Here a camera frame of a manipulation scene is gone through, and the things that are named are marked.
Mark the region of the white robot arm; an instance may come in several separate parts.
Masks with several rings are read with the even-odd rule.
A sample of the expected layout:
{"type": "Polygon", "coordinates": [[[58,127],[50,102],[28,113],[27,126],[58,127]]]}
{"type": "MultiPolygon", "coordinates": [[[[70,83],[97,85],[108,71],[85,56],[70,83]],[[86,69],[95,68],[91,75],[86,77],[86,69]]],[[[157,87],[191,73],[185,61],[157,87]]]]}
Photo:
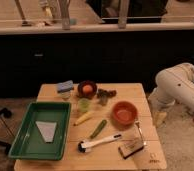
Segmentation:
{"type": "Polygon", "coordinates": [[[156,87],[148,97],[156,111],[172,106],[176,101],[194,112],[194,65],[181,63],[157,73],[156,87]]]}

